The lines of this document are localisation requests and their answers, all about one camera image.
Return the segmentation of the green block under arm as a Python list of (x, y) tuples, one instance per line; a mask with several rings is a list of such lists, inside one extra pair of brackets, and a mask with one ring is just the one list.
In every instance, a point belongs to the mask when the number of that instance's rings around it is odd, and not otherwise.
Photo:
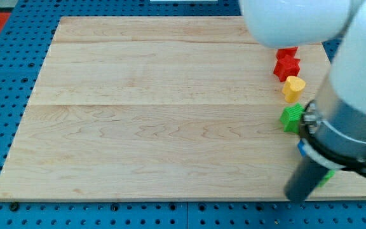
[(317, 184), (317, 188), (321, 188), (323, 187), (334, 175), (335, 175), (335, 171), (334, 170), (329, 170), (323, 177), (322, 180)]

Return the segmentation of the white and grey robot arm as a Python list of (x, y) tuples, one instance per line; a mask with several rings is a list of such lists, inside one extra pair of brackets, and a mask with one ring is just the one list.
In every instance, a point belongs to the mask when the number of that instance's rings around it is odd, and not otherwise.
[(299, 135), (321, 166), (366, 177), (366, 1), (246, 0), (240, 10), (262, 45), (287, 48), (342, 37)]

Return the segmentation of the blue block under arm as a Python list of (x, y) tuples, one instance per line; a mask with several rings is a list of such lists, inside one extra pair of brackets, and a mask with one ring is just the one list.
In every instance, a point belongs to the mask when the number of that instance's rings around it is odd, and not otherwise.
[(302, 140), (297, 143), (297, 148), (302, 157), (306, 156), (306, 152), (304, 150), (304, 142)]

